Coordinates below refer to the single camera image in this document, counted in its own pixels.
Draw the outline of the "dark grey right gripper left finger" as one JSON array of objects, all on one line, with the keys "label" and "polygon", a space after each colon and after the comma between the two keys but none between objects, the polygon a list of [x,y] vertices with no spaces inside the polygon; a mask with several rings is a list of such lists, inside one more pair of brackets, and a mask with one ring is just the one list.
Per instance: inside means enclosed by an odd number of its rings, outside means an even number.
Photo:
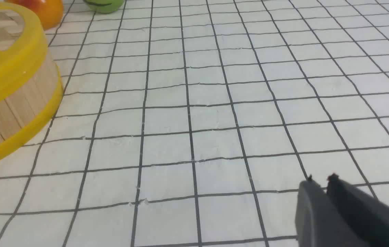
[{"label": "dark grey right gripper left finger", "polygon": [[299,184],[295,213],[299,247],[368,247],[310,175]]}]

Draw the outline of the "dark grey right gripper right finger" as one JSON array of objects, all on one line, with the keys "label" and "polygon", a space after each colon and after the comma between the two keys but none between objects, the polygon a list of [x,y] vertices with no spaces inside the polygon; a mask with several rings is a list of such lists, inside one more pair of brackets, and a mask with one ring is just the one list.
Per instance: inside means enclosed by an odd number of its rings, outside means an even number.
[{"label": "dark grey right gripper right finger", "polygon": [[332,174],[327,195],[354,233],[370,247],[389,247],[389,206]]}]

